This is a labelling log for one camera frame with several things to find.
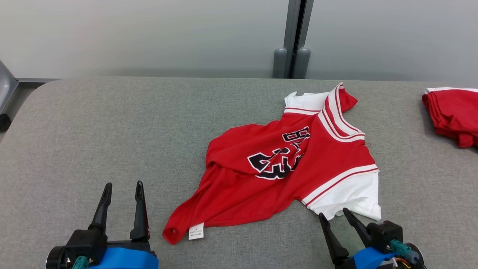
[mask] care label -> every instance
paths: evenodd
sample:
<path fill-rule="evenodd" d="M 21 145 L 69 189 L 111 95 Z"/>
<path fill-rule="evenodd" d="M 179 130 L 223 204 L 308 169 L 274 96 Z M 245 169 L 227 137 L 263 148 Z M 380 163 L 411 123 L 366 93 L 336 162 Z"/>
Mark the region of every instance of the care label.
<path fill-rule="evenodd" d="M 200 239 L 204 237 L 204 222 L 189 228 L 189 240 Z"/>

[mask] cable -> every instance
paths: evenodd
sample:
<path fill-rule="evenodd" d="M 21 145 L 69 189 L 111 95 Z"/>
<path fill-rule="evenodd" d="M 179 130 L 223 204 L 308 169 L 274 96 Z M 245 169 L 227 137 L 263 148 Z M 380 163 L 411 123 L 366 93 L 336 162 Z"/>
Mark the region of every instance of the cable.
<path fill-rule="evenodd" d="M 392 258 L 391 260 L 393 261 L 393 267 L 397 268 L 398 267 L 397 260 L 395 260 L 395 258 Z"/>
<path fill-rule="evenodd" d="M 415 260 L 423 267 L 423 269 L 428 269 L 419 258 L 415 257 Z"/>
<path fill-rule="evenodd" d="M 397 261 L 400 261 L 400 262 L 402 262 L 402 263 L 408 265 L 408 261 L 405 260 L 405 259 L 403 259 L 403 258 L 395 257 L 395 259 L 396 259 Z"/>
<path fill-rule="evenodd" d="M 401 262 L 407 269 L 411 269 L 412 267 L 408 264 L 407 260 L 395 257 L 395 259 L 399 262 Z"/>

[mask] gray fabric surface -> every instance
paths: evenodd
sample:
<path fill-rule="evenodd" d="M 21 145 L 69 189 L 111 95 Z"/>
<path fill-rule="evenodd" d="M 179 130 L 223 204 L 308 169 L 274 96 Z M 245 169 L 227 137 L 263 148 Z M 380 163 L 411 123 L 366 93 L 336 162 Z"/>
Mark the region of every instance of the gray fabric surface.
<path fill-rule="evenodd" d="M 211 139 L 234 126 L 279 119 L 292 91 L 324 92 L 337 83 L 119 77 L 41 86 L 0 143 L 1 267 L 42 268 L 52 247 L 87 228 L 109 181 L 107 234 L 128 239 L 140 179 L 162 269 L 332 269 L 318 217 L 300 202 L 269 220 L 206 228 L 205 238 L 175 246 L 162 230 L 196 190 Z M 447 85 L 344 85 L 358 99 L 345 117 L 366 133 L 381 170 L 383 218 L 404 228 L 429 269 L 478 268 L 477 150 L 435 135 L 421 103 L 425 88 Z M 344 217 L 331 225 L 351 253 L 363 247 Z"/>

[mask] red and white striped trim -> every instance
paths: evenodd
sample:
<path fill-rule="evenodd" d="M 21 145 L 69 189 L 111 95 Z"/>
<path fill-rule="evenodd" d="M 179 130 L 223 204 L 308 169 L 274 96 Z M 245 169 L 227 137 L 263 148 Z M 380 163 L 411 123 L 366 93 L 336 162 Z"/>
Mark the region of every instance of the red and white striped trim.
<path fill-rule="evenodd" d="M 297 113 L 297 114 L 305 114 L 305 115 L 315 115 L 321 112 L 321 110 L 312 110 L 312 109 L 304 109 L 304 108 L 296 108 L 296 107 L 285 107 L 284 113 Z"/>
<path fill-rule="evenodd" d="M 337 141 L 352 142 L 365 140 L 365 134 L 359 129 L 352 127 L 342 116 L 338 91 L 343 89 L 343 87 L 343 84 L 340 83 L 329 93 L 326 98 L 326 107 L 318 114 L 318 118 L 325 130 Z M 348 135 L 341 135 L 339 130 Z"/>
<path fill-rule="evenodd" d="M 471 89 L 471 88 L 441 87 L 441 88 L 427 88 L 426 91 L 425 91 L 425 94 L 430 93 L 430 92 L 432 92 L 432 91 L 438 91 L 438 90 L 467 90 L 467 91 L 478 92 L 478 89 Z"/>
<path fill-rule="evenodd" d="M 320 198 L 326 191 L 328 191 L 329 189 L 331 189 L 332 187 L 334 187 L 335 185 L 337 185 L 339 182 L 343 181 L 344 179 L 347 179 L 352 176 L 360 176 L 360 175 L 376 173 L 376 172 L 379 172 L 379 168 L 375 164 L 349 169 L 333 177 L 331 180 L 327 181 L 322 186 L 313 190 L 309 195 L 307 195 L 304 199 L 302 199 L 302 203 L 306 205 L 307 208 L 310 208 L 310 205 L 315 200 Z"/>
<path fill-rule="evenodd" d="M 328 96 L 328 107 L 332 112 L 332 117 L 334 118 L 335 124 L 337 127 L 340 128 L 344 133 L 353 135 L 355 133 L 361 133 L 361 131 L 352 125 L 350 125 L 342 116 L 342 110 L 340 107 L 340 97 L 339 97 L 339 90 L 344 88 L 344 84 L 341 82 L 339 83 L 335 89 L 333 89 L 329 96 Z"/>

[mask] wrinkled cloth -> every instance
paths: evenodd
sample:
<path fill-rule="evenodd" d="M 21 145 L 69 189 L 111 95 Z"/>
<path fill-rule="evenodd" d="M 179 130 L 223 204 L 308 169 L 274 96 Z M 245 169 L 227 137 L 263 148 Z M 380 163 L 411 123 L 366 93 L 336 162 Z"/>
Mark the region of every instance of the wrinkled cloth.
<path fill-rule="evenodd" d="M 422 101 L 437 134 L 459 148 L 478 146 L 478 89 L 429 88 Z"/>

